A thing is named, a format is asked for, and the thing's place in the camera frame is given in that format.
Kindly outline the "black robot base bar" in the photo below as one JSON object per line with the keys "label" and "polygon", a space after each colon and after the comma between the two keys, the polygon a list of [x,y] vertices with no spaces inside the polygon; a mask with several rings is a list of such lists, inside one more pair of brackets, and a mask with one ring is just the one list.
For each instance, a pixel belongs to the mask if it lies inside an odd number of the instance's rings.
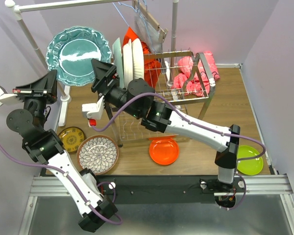
{"label": "black robot base bar", "polygon": [[115,204],[209,204],[244,191],[238,177],[225,185],[216,175],[98,175],[97,180],[116,184]]}

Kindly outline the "yellow patterned small plate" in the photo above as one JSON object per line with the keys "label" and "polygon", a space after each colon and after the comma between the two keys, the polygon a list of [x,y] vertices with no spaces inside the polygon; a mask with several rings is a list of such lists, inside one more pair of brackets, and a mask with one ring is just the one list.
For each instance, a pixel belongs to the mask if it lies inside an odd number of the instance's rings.
{"label": "yellow patterned small plate", "polygon": [[86,139],[84,132],[78,127],[67,127],[58,134],[63,143],[64,148],[69,153],[74,153],[78,150],[79,146]]}

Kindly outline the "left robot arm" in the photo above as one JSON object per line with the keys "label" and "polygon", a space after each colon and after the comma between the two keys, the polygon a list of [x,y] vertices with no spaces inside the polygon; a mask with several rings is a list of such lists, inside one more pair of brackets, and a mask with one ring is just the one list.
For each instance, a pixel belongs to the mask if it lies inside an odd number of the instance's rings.
{"label": "left robot arm", "polygon": [[83,230],[95,232],[105,222],[120,225],[121,219],[111,220],[118,210],[111,199],[100,192],[94,174],[88,170],[80,174],[58,135],[52,129],[44,129],[45,109],[57,101],[56,74],[51,70],[33,83],[18,86],[6,95],[10,103],[24,104],[22,109],[8,115],[7,126],[21,135],[22,148],[29,157],[49,169],[68,191],[82,217],[79,226]]}

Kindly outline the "cream plate blue swirl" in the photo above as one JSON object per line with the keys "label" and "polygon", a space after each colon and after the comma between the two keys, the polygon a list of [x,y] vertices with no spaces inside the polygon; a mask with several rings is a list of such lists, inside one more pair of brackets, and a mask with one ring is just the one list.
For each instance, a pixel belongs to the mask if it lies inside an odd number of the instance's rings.
{"label": "cream plate blue swirl", "polygon": [[123,72],[124,72],[124,87],[127,89],[128,84],[133,79],[133,55],[132,41],[123,46]]}

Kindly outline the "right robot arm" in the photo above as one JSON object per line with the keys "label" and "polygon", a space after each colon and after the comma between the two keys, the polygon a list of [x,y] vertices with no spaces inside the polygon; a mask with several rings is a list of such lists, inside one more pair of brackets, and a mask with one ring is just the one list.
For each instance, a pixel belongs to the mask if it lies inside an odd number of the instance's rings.
{"label": "right robot arm", "polygon": [[117,112],[140,120],[141,125],[153,132],[178,134],[202,142],[216,150],[215,164],[218,166],[216,187],[222,192],[233,187],[237,166],[240,127],[217,126],[204,122],[180,111],[155,92],[144,79],[132,80],[127,89],[119,87],[117,67],[113,64],[92,59],[95,80],[91,90],[111,104]]}

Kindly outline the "mint rectangular plate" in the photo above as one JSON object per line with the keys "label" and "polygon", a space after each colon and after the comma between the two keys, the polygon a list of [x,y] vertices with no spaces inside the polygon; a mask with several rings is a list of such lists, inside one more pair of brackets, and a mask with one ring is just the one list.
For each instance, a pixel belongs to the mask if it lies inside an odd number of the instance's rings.
{"label": "mint rectangular plate", "polygon": [[117,38],[112,44],[112,53],[113,63],[117,67],[117,74],[119,76],[119,87],[124,89],[123,59],[120,38]]}

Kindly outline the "teal scalloped plate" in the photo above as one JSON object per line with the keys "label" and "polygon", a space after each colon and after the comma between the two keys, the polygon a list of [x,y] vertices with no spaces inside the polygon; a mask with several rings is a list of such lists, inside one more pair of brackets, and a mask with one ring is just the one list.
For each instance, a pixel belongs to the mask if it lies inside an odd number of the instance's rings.
{"label": "teal scalloped plate", "polygon": [[109,63],[112,51],[101,32],[73,26],[56,34],[46,52],[48,70],[57,71],[57,81],[66,86],[85,86],[95,80],[92,59]]}

